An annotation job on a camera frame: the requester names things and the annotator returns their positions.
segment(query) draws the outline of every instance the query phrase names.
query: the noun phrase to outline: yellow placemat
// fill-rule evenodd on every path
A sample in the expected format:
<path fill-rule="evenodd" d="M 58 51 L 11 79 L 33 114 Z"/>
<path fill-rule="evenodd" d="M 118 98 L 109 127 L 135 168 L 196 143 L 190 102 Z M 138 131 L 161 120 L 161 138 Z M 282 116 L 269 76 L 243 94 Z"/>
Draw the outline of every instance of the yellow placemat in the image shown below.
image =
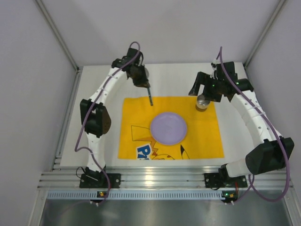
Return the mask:
<path fill-rule="evenodd" d="M 122 109 L 120 159 L 181 160 L 223 158 L 222 140 L 214 104 L 206 111 L 195 108 L 196 97 L 126 98 Z M 151 121 L 163 112 L 174 112 L 187 123 L 185 139 L 167 146 L 151 136 Z"/>

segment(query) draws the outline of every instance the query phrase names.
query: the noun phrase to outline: gray wall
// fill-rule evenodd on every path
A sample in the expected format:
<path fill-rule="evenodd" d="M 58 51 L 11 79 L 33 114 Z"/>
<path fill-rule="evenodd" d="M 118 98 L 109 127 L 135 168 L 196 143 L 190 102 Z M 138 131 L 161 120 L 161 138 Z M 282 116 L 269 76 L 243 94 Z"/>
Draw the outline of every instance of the gray wall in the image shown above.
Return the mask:
<path fill-rule="evenodd" d="M 32 0 L 0 1 L 0 225 L 23 226 L 74 70 Z"/>
<path fill-rule="evenodd" d="M 146 63 L 244 61 L 278 0 L 44 0 L 79 65 L 111 64 L 134 40 Z"/>
<path fill-rule="evenodd" d="M 291 177 L 301 200 L 301 1 L 288 0 L 249 66 L 258 99 L 272 123 L 292 137 Z"/>

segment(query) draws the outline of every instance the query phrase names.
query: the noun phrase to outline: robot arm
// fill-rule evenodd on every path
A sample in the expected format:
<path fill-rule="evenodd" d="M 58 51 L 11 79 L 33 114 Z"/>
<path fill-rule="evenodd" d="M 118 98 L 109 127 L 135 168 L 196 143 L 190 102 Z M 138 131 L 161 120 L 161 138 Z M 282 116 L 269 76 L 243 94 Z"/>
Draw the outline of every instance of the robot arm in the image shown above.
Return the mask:
<path fill-rule="evenodd" d="M 148 82 L 148 71 L 142 64 L 143 54 L 139 52 L 138 57 L 131 64 L 120 70 L 121 67 L 133 59 L 137 52 L 138 50 L 129 48 L 126 56 L 122 59 L 116 59 L 112 63 L 109 74 L 106 76 L 98 90 L 89 98 L 89 100 L 83 99 L 80 103 L 81 123 L 83 124 L 90 106 L 95 100 L 97 100 L 85 124 L 85 132 L 87 134 L 89 148 L 93 151 L 94 157 L 97 159 L 102 168 L 105 167 L 105 136 L 103 135 L 109 131 L 111 126 L 111 119 L 105 105 L 110 103 L 112 97 L 116 94 L 121 84 L 123 84 L 128 78 L 132 78 L 135 86 L 147 88 L 150 104 L 152 105 L 150 84 Z M 92 159 L 91 154 L 89 155 L 87 167 L 89 170 L 94 172 L 100 171 Z"/>
<path fill-rule="evenodd" d="M 234 62 L 224 63 L 224 66 L 226 67 L 230 78 L 235 82 L 239 89 L 262 111 L 249 80 L 239 80 L 237 78 Z M 255 146 L 244 159 L 222 165 L 219 169 L 221 177 L 225 180 L 231 180 L 231 178 L 238 176 L 248 174 L 257 175 L 285 167 L 285 161 L 279 144 L 265 120 L 256 111 L 255 107 L 251 106 L 244 97 L 237 93 L 232 87 L 225 77 L 221 65 L 213 65 L 213 68 L 215 70 L 211 75 L 203 72 L 198 73 L 189 95 L 196 96 L 199 86 L 201 84 L 204 85 L 203 94 L 197 98 L 197 107 L 202 109 L 206 109 L 210 101 L 220 102 L 222 95 L 227 97 L 244 120 Z M 283 138 L 278 131 L 276 132 L 279 135 L 289 158 L 294 143 L 290 137 Z"/>

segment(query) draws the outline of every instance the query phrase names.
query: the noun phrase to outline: round plate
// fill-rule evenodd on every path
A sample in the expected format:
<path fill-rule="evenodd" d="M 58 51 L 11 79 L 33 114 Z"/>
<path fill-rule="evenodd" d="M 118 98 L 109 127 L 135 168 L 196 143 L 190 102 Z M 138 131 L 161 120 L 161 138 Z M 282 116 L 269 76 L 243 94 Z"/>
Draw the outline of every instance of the round plate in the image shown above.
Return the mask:
<path fill-rule="evenodd" d="M 158 114 L 151 122 L 152 137 L 161 144 L 175 145 L 186 136 L 187 125 L 185 120 L 176 113 L 164 112 Z"/>

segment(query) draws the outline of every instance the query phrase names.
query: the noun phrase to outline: metal beam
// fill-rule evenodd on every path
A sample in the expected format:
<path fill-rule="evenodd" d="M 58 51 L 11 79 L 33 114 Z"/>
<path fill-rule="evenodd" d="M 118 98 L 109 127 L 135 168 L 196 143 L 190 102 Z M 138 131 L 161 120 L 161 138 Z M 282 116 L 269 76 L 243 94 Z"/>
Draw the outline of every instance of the metal beam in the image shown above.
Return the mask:
<path fill-rule="evenodd" d="M 249 54 L 249 57 L 247 58 L 246 62 L 244 63 L 245 68 L 247 68 L 249 66 L 249 64 L 252 61 L 254 55 L 257 53 L 259 47 L 263 43 L 263 41 L 264 41 L 265 37 L 267 36 L 267 34 L 269 33 L 269 31 L 270 31 L 272 25 L 274 24 L 275 20 L 278 18 L 280 12 L 284 8 L 286 2 L 287 2 L 287 0 L 279 0 L 273 14 L 269 18 L 266 25 L 264 26 L 264 29 L 261 32 L 259 38 L 257 39 L 255 45 L 253 46 L 252 51 Z"/>
<path fill-rule="evenodd" d="M 61 48 L 63 49 L 64 53 L 66 54 L 67 58 L 69 59 L 70 63 L 72 64 L 72 67 L 78 71 L 79 67 L 76 64 L 73 56 L 71 55 L 70 51 L 67 48 L 67 45 L 65 43 L 65 41 L 63 40 L 60 32 L 58 31 L 55 23 L 53 22 L 50 14 L 48 13 L 44 3 L 42 2 L 42 0 L 33 0 L 37 7 L 39 8 L 40 12 L 42 13 L 43 17 L 45 18 L 47 24 L 49 25 L 50 29 L 52 30 L 53 34 L 55 35 L 59 45 L 61 46 Z"/>

